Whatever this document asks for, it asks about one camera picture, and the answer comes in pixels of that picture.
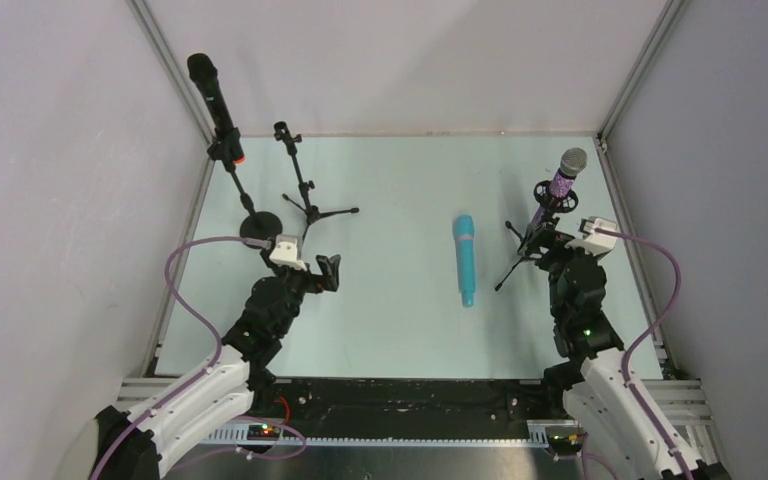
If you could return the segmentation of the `black round base stand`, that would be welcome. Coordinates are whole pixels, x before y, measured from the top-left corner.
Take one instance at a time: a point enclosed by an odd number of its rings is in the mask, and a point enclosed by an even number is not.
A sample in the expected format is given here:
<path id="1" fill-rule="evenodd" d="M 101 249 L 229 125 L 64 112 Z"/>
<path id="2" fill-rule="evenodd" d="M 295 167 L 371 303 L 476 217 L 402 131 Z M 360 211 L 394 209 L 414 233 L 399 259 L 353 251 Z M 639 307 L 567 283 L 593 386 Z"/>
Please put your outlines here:
<path id="1" fill-rule="evenodd" d="M 247 217 L 240 225 L 239 236 L 269 240 L 281 234 L 283 224 L 279 217 L 272 212 L 258 210 L 237 175 L 237 165 L 245 160 L 239 129 L 217 129 L 207 153 L 213 161 L 223 165 L 238 191 L 243 209 L 247 212 Z"/>

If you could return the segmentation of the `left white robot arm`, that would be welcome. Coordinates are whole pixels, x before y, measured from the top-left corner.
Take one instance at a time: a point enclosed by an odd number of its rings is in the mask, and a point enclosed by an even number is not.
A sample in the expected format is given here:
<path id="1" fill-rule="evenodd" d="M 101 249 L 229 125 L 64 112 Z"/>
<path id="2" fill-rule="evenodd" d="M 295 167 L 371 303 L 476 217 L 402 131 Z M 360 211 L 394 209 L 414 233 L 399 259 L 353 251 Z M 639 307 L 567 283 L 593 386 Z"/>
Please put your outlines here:
<path id="1" fill-rule="evenodd" d="M 91 479 L 162 479 L 191 449 L 247 413 L 270 386 L 267 366 L 299 316 L 306 295 L 339 288 L 341 258 L 319 255 L 319 273 L 303 261 L 267 257 L 272 275 L 254 283 L 240 318 L 218 349 L 193 371 L 128 411 L 96 417 L 98 452 Z"/>

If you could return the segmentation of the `blue microphone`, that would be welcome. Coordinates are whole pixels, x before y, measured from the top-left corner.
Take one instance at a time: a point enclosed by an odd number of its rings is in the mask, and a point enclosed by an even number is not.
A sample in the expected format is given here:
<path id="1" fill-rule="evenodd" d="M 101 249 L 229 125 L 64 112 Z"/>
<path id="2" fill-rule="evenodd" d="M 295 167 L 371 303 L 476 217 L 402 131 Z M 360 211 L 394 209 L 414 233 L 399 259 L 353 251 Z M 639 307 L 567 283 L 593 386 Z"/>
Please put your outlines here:
<path id="1" fill-rule="evenodd" d="M 460 215 L 454 221 L 458 288 L 462 305 L 473 307 L 476 294 L 474 237 L 475 227 L 470 215 Z"/>

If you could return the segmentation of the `purple glitter microphone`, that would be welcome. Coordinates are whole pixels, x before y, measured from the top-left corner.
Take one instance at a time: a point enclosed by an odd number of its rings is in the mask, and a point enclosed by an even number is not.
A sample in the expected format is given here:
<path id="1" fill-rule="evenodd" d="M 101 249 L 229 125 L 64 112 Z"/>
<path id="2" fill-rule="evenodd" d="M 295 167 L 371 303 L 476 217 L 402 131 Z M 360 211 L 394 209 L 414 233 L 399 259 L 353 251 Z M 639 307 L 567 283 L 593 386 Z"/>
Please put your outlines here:
<path id="1" fill-rule="evenodd" d="M 533 196 L 538 208 L 530 225 L 537 227 L 557 214 L 570 213 L 578 206 L 579 200 L 572 186 L 588 163 L 587 153 L 578 147 L 567 149 L 561 156 L 560 166 L 550 180 L 535 185 Z"/>

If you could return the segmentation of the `tall black tripod stand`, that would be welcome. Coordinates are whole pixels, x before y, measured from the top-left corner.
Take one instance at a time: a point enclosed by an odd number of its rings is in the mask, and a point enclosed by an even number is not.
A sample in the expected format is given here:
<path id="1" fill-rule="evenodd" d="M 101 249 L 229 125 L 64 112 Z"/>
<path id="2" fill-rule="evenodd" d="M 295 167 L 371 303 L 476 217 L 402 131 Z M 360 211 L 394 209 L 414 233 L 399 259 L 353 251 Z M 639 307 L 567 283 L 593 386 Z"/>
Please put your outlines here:
<path id="1" fill-rule="evenodd" d="M 302 233 L 302 239 L 305 240 L 307 234 L 312 225 L 315 223 L 334 216 L 346 215 L 346 214 L 358 214 L 360 209 L 358 207 L 352 207 L 348 209 L 322 211 L 317 205 L 315 205 L 310 199 L 310 191 L 315 188 L 315 184 L 312 180 L 305 180 L 298 161 L 298 148 L 297 144 L 303 141 L 301 134 L 293 134 L 288 125 L 284 121 L 276 122 L 273 126 L 273 137 L 277 142 L 282 143 L 285 146 L 287 155 L 290 157 L 295 176 L 297 179 L 297 188 L 302 199 L 302 203 L 298 203 L 291 199 L 287 194 L 283 194 L 282 198 L 298 208 L 304 213 L 305 227 Z"/>

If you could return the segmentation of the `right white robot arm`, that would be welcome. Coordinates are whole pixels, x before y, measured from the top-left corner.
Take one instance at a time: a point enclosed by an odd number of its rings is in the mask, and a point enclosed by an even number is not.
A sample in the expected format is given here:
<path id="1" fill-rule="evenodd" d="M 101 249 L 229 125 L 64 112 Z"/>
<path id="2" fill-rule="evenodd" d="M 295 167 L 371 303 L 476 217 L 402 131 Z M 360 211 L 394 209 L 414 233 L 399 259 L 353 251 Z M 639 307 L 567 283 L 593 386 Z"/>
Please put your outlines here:
<path id="1" fill-rule="evenodd" d="M 541 380 L 550 405 L 584 430 L 573 457 L 594 462 L 614 479 L 727 479 L 673 427 L 633 370 L 631 347 L 604 313 L 607 274 L 600 261 L 622 238 L 616 223 L 582 221 L 580 236 L 548 230 L 537 240 L 536 260 L 547 272 L 554 340 L 563 363 Z"/>

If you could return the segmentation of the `black microphone orange end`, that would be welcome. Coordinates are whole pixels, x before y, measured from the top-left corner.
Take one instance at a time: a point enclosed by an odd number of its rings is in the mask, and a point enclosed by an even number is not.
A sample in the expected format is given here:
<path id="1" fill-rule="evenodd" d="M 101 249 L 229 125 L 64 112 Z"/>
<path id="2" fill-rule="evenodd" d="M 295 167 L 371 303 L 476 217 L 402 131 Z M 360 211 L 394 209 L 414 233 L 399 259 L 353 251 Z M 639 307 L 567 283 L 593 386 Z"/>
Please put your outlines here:
<path id="1" fill-rule="evenodd" d="M 218 70 L 204 53 L 190 55 L 186 61 L 189 78 L 199 91 L 214 123 L 214 140 L 208 149 L 212 160 L 221 161 L 228 172 L 245 160 L 241 134 L 234 124 L 218 80 Z"/>

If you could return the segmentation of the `shock mount tripod stand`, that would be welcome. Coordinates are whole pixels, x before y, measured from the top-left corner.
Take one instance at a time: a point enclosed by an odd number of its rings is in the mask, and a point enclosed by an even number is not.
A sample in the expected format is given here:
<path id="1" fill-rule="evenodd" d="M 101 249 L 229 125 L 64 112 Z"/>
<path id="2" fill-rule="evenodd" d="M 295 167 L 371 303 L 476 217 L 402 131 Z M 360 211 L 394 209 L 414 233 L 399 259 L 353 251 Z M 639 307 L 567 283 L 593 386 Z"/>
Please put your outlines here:
<path id="1" fill-rule="evenodd" d="M 537 183 L 533 196 L 538 202 L 538 208 L 524 233 L 517 231 L 510 221 L 505 222 L 505 227 L 515 234 L 520 244 L 517 249 L 517 259 L 503 279 L 496 284 L 495 291 L 502 288 L 520 264 L 537 262 L 543 255 L 542 250 L 549 249 L 559 237 L 556 229 L 560 220 L 559 215 L 574 211 L 579 204 L 578 196 L 572 189 L 573 184 L 574 179 L 565 177 Z"/>

